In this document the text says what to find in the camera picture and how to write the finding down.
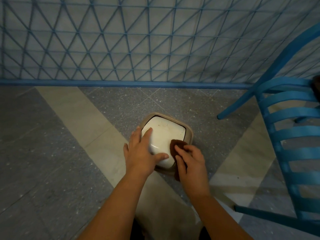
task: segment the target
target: left hand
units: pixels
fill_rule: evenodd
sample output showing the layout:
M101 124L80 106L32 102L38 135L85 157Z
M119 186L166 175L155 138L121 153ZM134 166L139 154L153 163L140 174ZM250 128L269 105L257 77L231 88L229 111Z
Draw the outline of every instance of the left hand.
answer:
M151 155L149 152L149 141L152 128L149 128L141 138L141 128L138 126L131 133L129 147L124 144L123 153L125 158L126 174L137 174L147 178L155 169L158 162L169 158L166 153Z

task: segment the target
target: brown sponge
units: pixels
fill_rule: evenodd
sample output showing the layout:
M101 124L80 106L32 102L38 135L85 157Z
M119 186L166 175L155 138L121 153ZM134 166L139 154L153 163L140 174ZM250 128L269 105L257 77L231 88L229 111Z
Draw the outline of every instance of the brown sponge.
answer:
M176 151L176 149L174 149L175 145L177 145L182 150L185 150L183 147L185 145L188 145L188 143L186 143L185 141L182 141L182 140L171 140L171 142L170 142L170 154L173 157L175 163L177 163L176 156L179 155L179 153ZM174 179L176 181L180 182L178 167L176 168L176 171L174 172Z

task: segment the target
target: metal grid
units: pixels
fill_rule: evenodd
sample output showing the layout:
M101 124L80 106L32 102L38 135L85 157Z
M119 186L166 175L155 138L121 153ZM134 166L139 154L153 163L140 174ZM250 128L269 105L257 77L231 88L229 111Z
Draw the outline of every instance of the metal grid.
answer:
M320 0L2 0L1 5L2 80L35 84L250 84L294 37L320 20ZM319 40L308 44L281 75L313 76L320 67L319 48Z

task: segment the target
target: right hand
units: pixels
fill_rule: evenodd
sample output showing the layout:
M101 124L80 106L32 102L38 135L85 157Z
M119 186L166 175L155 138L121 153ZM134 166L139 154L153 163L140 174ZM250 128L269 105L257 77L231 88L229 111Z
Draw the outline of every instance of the right hand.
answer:
M192 201L197 197L210 197L207 169L201 151L194 145L184 146L184 149L190 153L180 149L177 145L174 149L180 155L176 156L180 182L189 199Z

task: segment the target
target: triangular mesh pattern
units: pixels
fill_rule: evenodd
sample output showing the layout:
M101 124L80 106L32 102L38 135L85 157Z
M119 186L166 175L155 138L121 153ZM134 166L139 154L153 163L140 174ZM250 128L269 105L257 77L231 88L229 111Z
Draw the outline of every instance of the triangular mesh pattern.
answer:
M2 79L253 83L320 0L2 0ZM279 75L311 77L320 44Z

